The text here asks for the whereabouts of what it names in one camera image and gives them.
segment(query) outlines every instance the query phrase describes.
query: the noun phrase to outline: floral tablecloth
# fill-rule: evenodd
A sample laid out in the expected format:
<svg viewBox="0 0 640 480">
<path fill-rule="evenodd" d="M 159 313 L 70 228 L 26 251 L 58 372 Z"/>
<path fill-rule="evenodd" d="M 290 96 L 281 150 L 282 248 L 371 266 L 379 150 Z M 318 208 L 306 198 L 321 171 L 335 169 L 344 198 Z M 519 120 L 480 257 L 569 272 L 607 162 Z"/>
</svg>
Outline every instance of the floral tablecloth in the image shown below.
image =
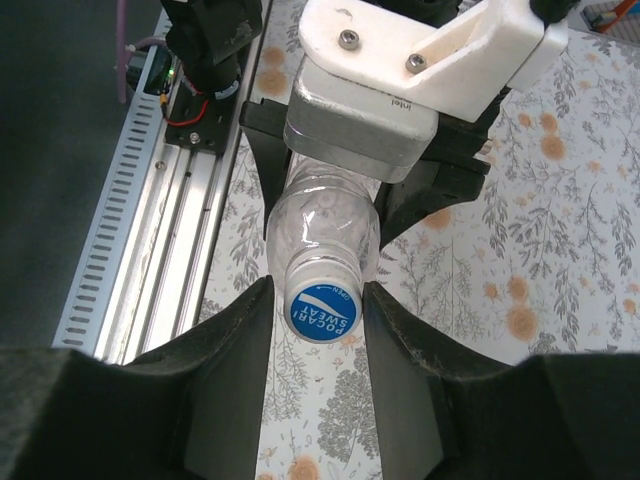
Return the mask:
<svg viewBox="0 0 640 480">
<path fill-rule="evenodd" d="M 303 8 L 275 0 L 253 100 L 288 101 Z M 639 349 L 640 49 L 571 32 L 536 85 L 508 97 L 491 137 L 480 198 L 387 246 L 378 280 L 426 322 L 504 362 Z M 262 224 L 243 140 L 202 318 L 267 274 Z M 362 326 L 312 345 L 276 312 L 256 475 L 382 478 Z"/>
</svg>

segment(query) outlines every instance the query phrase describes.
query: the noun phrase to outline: gray floor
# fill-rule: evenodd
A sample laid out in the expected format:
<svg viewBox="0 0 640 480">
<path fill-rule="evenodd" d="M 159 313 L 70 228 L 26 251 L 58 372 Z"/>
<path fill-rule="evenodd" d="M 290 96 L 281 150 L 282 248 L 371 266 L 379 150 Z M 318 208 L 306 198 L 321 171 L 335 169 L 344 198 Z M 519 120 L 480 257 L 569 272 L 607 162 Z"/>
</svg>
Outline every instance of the gray floor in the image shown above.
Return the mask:
<svg viewBox="0 0 640 480">
<path fill-rule="evenodd" d="M 116 2 L 3 3 L 0 346 L 48 346 L 127 112 Z M 153 33 L 160 9 L 129 2 L 127 40 Z"/>
</svg>

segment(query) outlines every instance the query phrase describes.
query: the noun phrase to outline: bottle cap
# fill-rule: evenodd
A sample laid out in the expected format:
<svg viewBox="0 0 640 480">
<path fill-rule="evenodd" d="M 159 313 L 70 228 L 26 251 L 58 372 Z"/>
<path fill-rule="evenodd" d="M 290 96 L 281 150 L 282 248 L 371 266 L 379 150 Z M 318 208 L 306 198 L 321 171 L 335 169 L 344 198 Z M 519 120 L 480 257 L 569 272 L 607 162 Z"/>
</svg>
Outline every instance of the bottle cap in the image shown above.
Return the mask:
<svg viewBox="0 0 640 480">
<path fill-rule="evenodd" d="M 336 249 L 311 249 L 287 272 L 284 317 L 293 332 L 312 343 L 333 343 L 358 326 L 362 294 L 358 275 Z"/>
</svg>

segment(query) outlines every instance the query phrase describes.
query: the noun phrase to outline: pocari sweat label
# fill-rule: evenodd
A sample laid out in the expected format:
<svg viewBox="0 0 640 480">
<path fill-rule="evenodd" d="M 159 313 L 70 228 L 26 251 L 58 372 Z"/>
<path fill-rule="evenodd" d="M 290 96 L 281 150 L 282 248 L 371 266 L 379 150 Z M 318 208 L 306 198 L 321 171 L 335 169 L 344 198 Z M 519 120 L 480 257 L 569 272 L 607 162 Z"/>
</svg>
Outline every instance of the pocari sweat label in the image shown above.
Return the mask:
<svg viewBox="0 0 640 480">
<path fill-rule="evenodd" d="M 305 288 L 291 303 L 291 323 L 313 340 L 335 340 L 349 331 L 356 320 L 355 302 L 334 285 Z"/>
</svg>

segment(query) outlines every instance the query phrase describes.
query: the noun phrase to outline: plastic bottle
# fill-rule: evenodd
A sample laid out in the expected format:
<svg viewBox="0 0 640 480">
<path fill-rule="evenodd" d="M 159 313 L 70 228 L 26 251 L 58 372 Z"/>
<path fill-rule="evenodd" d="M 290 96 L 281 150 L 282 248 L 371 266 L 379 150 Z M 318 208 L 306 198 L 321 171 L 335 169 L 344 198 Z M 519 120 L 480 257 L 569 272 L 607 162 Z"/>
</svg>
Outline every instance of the plastic bottle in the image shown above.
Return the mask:
<svg viewBox="0 0 640 480">
<path fill-rule="evenodd" d="M 362 315 L 362 288 L 378 265 L 380 222 L 356 174 L 303 160 L 267 225 L 267 261 L 299 337 L 333 343 Z"/>
</svg>

